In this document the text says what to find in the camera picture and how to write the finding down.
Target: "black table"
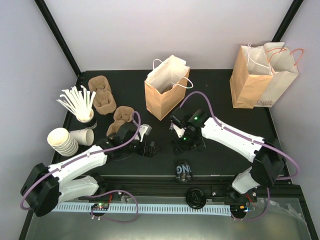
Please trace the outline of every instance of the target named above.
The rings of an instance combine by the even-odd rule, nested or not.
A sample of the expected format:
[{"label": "black table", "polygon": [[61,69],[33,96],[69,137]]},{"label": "black table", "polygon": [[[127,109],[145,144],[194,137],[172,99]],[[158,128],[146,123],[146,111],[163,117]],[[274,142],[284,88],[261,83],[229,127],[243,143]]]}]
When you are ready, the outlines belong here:
[{"label": "black table", "polygon": [[[96,76],[106,76],[112,90],[116,105],[130,106],[141,115],[143,124],[149,124],[152,131],[146,140],[155,141],[161,148],[154,157],[147,158],[132,154],[124,159],[109,162],[104,166],[91,170],[102,176],[174,176],[176,164],[179,160],[187,160],[195,176],[234,176],[243,172],[250,166],[237,152],[226,146],[206,140],[206,150],[199,152],[196,149],[183,152],[176,156],[173,154],[171,140],[174,133],[169,130],[169,114],[159,121],[146,109],[144,80],[150,70],[112,70],[112,71],[86,71],[81,82],[77,85],[88,87],[88,81]],[[236,127],[244,132],[264,137],[265,139],[277,139],[276,131],[270,116],[269,109],[256,107],[254,109],[237,109],[232,106],[229,80],[231,69],[218,70],[191,70],[189,78],[194,83],[193,89],[188,89],[186,94],[192,91],[205,93],[213,107],[215,115],[223,122]],[[200,95],[193,95],[183,106],[190,112],[203,109],[208,112],[207,103]],[[107,129],[114,122],[113,113],[100,115],[94,109],[97,119],[97,127],[93,130],[95,140],[106,136]],[[83,129],[84,126],[77,121],[72,114],[67,115],[65,121],[69,131]],[[89,147],[80,146],[77,154]],[[56,153],[53,163],[68,159]]]}]

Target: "white bag handle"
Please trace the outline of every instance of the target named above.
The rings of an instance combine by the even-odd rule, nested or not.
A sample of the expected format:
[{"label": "white bag handle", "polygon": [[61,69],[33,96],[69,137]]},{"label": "white bag handle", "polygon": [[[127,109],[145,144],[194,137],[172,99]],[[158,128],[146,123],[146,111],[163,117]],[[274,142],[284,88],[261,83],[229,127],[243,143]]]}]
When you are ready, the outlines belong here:
[{"label": "white bag handle", "polygon": [[155,60],[153,60],[152,62],[152,69],[155,70],[155,61],[158,60],[159,62],[163,63],[163,61],[161,61],[160,59],[156,58]]},{"label": "white bag handle", "polygon": [[183,86],[183,85],[181,85],[181,84],[175,83],[175,84],[173,84],[172,87],[174,87],[174,86],[176,86],[176,85],[181,86],[181,87],[183,87],[183,88],[185,88],[185,89],[192,89],[192,88],[194,87],[194,84],[192,83],[192,81],[191,81],[189,78],[187,78],[187,77],[185,77],[185,76],[183,76],[182,78],[183,78],[183,79],[187,79],[188,82],[191,83],[191,86],[190,86],[190,87],[187,87],[187,86]]},{"label": "white bag handle", "polygon": [[248,66],[249,60],[251,60],[251,61],[254,62],[255,64],[257,64],[257,65],[259,65],[259,66],[261,66],[261,67],[264,67],[264,68],[266,68],[266,69],[269,69],[268,66],[265,66],[265,65],[262,65],[262,64],[260,64],[260,63],[257,63],[257,62],[255,62],[255,61],[253,61],[252,58],[250,57],[251,51],[256,49],[256,50],[262,51],[263,54],[265,55],[267,61],[268,61],[268,58],[267,58],[267,55],[266,55],[265,51],[263,51],[263,50],[260,49],[260,48],[253,48],[253,49],[251,49],[251,50],[249,51],[249,48],[250,48],[250,47],[251,47],[251,42],[248,43],[248,47],[247,47],[247,49],[246,49],[246,53],[247,53],[247,55],[248,55],[248,62],[246,63],[246,65]]}]

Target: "white wall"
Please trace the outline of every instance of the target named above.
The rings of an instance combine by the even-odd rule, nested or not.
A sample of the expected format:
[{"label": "white wall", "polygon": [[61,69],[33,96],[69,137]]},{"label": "white wall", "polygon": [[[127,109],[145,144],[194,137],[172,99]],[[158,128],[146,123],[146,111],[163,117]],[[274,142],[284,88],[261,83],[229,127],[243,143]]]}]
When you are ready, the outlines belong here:
[{"label": "white wall", "polygon": [[318,235],[320,235],[319,12],[319,0],[304,1],[282,38],[291,50],[303,48],[305,52],[298,63],[299,76],[271,109],[283,149],[301,166],[301,174],[294,183],[302,187]]},{"label": "white wall", "polygon": [[46,0],[85,70],[150,69],[171,54],[232,69],[239,44],[275,35],[292,0]]},{"label": "white wall", "polygon": [[51,162],[47,134],[66,111],[55,99],[76,82],[33,0],[0,1],[0,239],[19,238],[20,189],[32,167]]}]

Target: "black round knob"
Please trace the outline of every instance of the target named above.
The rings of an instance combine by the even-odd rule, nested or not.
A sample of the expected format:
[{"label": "black round knob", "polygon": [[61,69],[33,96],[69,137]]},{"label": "black round knob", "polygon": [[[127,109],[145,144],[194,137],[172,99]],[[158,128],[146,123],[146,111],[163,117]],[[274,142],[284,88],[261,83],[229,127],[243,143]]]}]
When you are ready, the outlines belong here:
[{"label": "black round knob", "polygon": [[206,195],[197,188],[192,188],[186,193],[186,203],[193,209],[202,209],[207,202]]}]

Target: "bag handle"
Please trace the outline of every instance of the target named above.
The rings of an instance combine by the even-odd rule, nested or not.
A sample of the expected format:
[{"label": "bag handle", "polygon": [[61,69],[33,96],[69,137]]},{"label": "bag handle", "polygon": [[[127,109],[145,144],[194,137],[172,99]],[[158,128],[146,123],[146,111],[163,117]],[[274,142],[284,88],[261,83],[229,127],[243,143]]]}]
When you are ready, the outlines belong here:
[{"label": "bag handle", "polygon": [[293,54],[293,53],[294,53],[295,51],[297,51],[297,50],[300,50],[300,51],[301,51],[301,55],[300,55],[300,57],[298,58],[298,60],[295,62],[295,64],[294,64],[293,66],[296,66],[296,65],[298,64],[298,62],[300,61],[302,55],[303,55],[304,52],[305,52],[305,50],[303,50],[302,48],[296,48],[295,50],[293,50],[293,51],[290,53],[290,55]]},{"label": "bag handle", "polygon": [[183,76],[182,78],[183,78],[183,79],[187,79],[188,82],[191,83],[191,86],[190,86],[190,87],[187,87],[187,86],[183,86],[183,85],[181,85],[181,84],[175,83],[175,84],[173,84],[172,87],[174,87],[174,86],[176,86],[176,85],[181,86],[181,87],[183,87],[183,88],[185,88],[185,89],[192,89],[192,88],[194,87],[194,84],[192,83],[192,81],[191,81],[189,78],[187,78],[187,77],[185,77],[185,76]]},{"label": "bag handle", "polygon": [[281,52],[283,52],[283,51],[287,51],[287,49],[285,49],[285,48],[283,48],[283,47],[276,47],[276,48],[274,48],[274,49],[271,49],[271,50],[267,51],[267,53],[268,53],[268,52],[271,52],[271,51],[273,51],[273,50],[276,50],[276,49],[281,49],[281,50],[280,50],[280,51],[277,51],[277,52],[274,52],[274,53],[271,55],[270,59],[266,58],[267,61],[268,61],[268,63],[270,63],[272,57],[273,57],[275,54],[279,54],[279,53],[281,53]]},{"label": "bag handle", "polygon": [[250,47],[251,47],[251,42],[248,43],[248,46],[247,46],[247,49],[246,49],[246,53],[247,53],[247,55],[248,55],[248,62],[246,63],[246,65],[248,66],[249,60],[251,60],[251,61],[254,62],[255,64],[257,64],[257,65],[259,65],[259,66],[261,66],[261,67],[264,67],[264,68],[266,68],[266,69],[269,69],[268,66],[265,66],[265,65],[263,65],[263,64],[257,63],[257,62],[255,62],[255,61],[253,61],[253,59],[250,57],[250,53],[251,53],[252,50],[260,50],[260,51],[263,52],[263,54],[264,54],[265,57],[267,58],[267,55],[266,55],[265,51],[263,51],[263,50],[260,49],[260,48],[253,48],[253,49],[251,49],[251,50],[249,51],[249,48],[250,48]]},{"label": "bag handle", "polygon": [[152,62],[152,69],[155,70],[155,61],[159,61],[161,63],[163,63],[163,61],[161,61],[160,59],[156,58],[155,60],[153,60]]}]

